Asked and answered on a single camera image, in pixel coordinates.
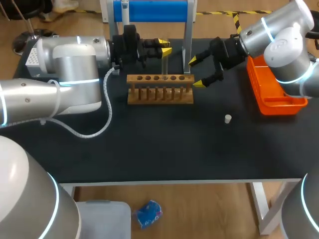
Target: black table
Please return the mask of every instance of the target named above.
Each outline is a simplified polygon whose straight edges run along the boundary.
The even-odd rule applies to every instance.
[[[168,72],[180,74],[180,40]],[[208,47],[194,39],[192,55]],[[25,62],[15,78],[30,78]],[[129,106],[126,74],[160,74],[160,60],[128,66],[108,81],[113,107],[110,127],[93,139],[80,139],[58,125],[30,122],[0,134],[26,149],[59,183],[247,180],[302,178],[319,155],[319,101],[309,100],[296,116],[259,113],[246,64],[225,72],[224,81],[193,89],[194,105]],[[192,68],[196,80],[213,73],[212,60]],[[230,124],[224,123],[232,115]],[[57,117],[80,133],[98,131],[108,117],[102,108],[82,115]]]

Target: white table frame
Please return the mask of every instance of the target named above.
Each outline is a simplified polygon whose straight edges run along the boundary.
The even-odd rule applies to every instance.
[[[263,179],[263,180],[172,180],[172,181],[133,181],[133,182],[101,182],[101,183],[62,183],[61,186],[74,197],[75,187],[113,186],[113,185],[154,185],[154,184],[207,184],[207,183],[249,183],[254,198],[254,204],[259,222],[260,235],[270,235],[281,221],[281,208],[286,196],[300,181],[292,179]],[[277,194],[271,199],[272,206],[268,207],[262,182],[282,181]]]

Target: white cable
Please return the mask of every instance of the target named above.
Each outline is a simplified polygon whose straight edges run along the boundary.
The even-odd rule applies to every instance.
[[[108,80],[109,76],[111,75],[111,73],[113,71],[115,71],[114,67],[112,67],[106,73],[106,75],[104,77],[104,80],[103,80],[103,91],[104,91],[104,96],[105,96],[106,103],[107,103],[108,110],[109,110],[109,117],[108,117],[108,120],[107,120],[106,124],[98,132],[96,132],[94,134],[89,134],[89,135],[80,134],[77,131],[75,131],[74,129],[72,129],[70,126],[66,125],[65,123],[63,123],[63,122],[61,122],[61,121],[59,121],[57,119],[53,119],[53,118],[36,118],[36,119],[23,120],[23,121],[19,121],[19,122],[9,123],[9,124],[4,125],[4,126],[0,125],[0,128],[6,128],[6,127],[14,126],[14,125],[17,125],[17,124],[21,124],[21,123],[26,123],[26,122],[38,121],[39,120],[41,122],[45,122],[45,121],[54,122],[54,123],[64,127],[65,129],[70,131],[72,134],[74,134],[75,136],[80,137],[80,138],[94,138],[94,137],[100,135],[101,133],[103,133],[107,129],[107,127],[110,125],[111,119],[112,119],[112,106],[111,106],[111,102],[110,102],[110,99],[109,99],[109,96],[108,96],[108,92],[107,92],[107,80]]]
[[[108,110],[109,110],[109,118],[108,118],[106,124],[98,132],[96,132],[94,134],[89,134],[89,135],[80,134],[77,131],[75,131],[74,129],[72,129],[70,126],[66,125],[65,123],[63,123],[63,122],[61,122],[61,121],[59,121],[57,119],[47,119],[47,121],[54,122],[54,123],[64,127],[65,129],[70,131],[72,134],[74,134],[75,136],[80,137],[80,138],[94,138],[94,137],[100,135],[101,133],[103,133],[107,129],[107,127],[110,125],[111,119],[112,119],[112,106],[111,106],[111,102],[110,102],[110,99],[109,99],[109,96],[108,96],[108,92],[107,92],[107,80],[108,80],[108,77],[111,75],[111,73],[113,71],[115,71],[114,67],[112,67],[106,73],[106,75],[104,77],[104,81],[103,81],[103,91],[104,91],[104,96],[105,96],[106,103],[107,103]]]
[[[55,107],[54,110],[52,112],[52,114],[49,116],[49,118],[52,118],[53,116],[55,116],[55,114],[58,112],[58,109],[60,107],[60,103],[61,103],[61,91],[60,91],[60,85],[56,80],[49,80],[48,83],[54,83],[56,86],[56,102],[55,102]]]

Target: orange basket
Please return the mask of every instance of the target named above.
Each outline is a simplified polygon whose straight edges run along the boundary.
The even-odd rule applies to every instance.
[[[266,65],[264,56],[255,59],[248,57],[247,71],[260,112],[263,115],[295,115],[308,104],[305,98],[285,95]]]

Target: small white cylinder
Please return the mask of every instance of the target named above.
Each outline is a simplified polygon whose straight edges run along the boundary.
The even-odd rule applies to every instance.
[[[231,115],[225,115],[225,123],[229,123],[231,121]]]

